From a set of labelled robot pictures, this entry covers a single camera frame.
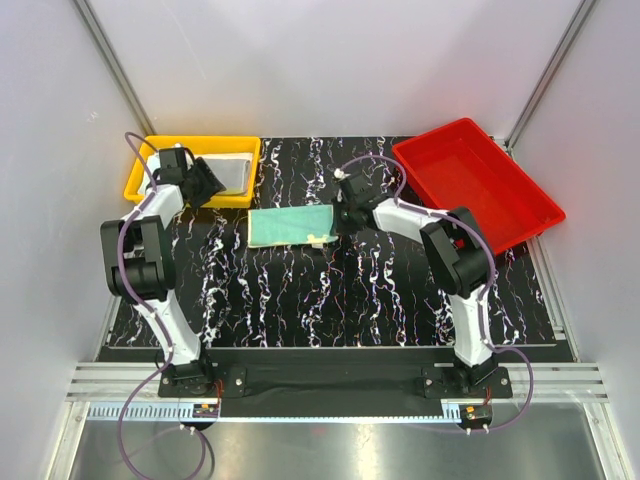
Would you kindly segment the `light blue towel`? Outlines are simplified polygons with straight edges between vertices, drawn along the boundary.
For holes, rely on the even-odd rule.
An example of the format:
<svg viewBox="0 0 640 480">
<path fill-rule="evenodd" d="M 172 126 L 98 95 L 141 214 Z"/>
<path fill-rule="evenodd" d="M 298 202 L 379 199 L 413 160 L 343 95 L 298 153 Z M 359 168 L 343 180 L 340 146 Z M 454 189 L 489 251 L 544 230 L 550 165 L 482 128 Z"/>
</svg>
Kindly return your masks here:
<svg viewBox="0 0 640 480">
<path fill-rule="evenodd" d="M 185 157 L 189 168 L 193 165 L 193 158 L 198 158 L 197 155 L 190 153 L 185 153 Z M 204 160 L 218 182 L 224 187 L 222 190 L 216 192 L 216 194 L 234 196 L 247 193 L 253 154 L 248 152 L 235 154 L 206 153 L 200 155 L 200 157 Z M 153 153 L 148 158 L 147 165 L 151 173 L 160 169 L 159 153 Z M 137 188 L 137 193 L 144 195 L 146 190 L 150 188 L 151 181 L 143 167 L 143 178 L 140 186 Z"/>
</svg>

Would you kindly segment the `teal patterned towel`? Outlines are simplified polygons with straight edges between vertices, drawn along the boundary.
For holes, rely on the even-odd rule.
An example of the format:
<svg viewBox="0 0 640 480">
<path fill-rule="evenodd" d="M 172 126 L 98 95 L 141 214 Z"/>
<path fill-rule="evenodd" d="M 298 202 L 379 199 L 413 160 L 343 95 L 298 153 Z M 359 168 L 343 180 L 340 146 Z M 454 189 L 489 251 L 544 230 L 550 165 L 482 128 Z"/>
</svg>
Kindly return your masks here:
<svg viewBox="0 0 640 480">
<path fill-rule="evenodd" d="M 331 205 L 250 210 L 248 247 L 328 244 L 338 239 L 333 220 Z"/>
</svg>

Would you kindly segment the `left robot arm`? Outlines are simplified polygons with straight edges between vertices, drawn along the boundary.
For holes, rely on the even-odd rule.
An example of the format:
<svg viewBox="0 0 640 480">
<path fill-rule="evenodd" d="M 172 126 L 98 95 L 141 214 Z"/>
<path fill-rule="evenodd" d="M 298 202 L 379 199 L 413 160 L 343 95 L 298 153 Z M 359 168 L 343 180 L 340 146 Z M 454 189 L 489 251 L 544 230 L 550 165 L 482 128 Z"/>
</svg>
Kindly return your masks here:
<svg viewBox="0 0 640 480">
<path fill-rule="evenodd" d="M 181 144 L 161 148 L 156 155 L 158 168 L 143 166 L 149 184 L 142 201 L 121 219 L 100 227 L 106 281 L 158 340 L 165 394 L 203 396 L 214 388 L 216 372 L 176 296 L 170 227 L 185 206 L 200 207 L 225 187 L 204 159 Z"/>
</svg>

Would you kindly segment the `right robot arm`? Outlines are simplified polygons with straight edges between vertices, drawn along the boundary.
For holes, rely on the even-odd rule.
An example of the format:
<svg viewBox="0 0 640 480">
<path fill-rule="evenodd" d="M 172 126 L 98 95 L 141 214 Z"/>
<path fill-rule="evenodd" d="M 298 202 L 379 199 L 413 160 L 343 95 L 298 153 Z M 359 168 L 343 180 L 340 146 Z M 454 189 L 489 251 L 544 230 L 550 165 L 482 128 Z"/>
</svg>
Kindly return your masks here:
<svg viewBox="0 0 640 480">
<path fill-rule="evenodd" d="M 488 337 L 488 290 L 495 260 L 470 210 L 430 209 L 391 197 L 360 174 L 334 172 L 338 187 L 332 200 L 337 235 L 370 228 L 394 233 L 423 245 L 436 286 L 448 295 L 455 329 L 454 365 L 445 382 L 466 396 L 490 383 L 497 361 Z"/>
</svg>

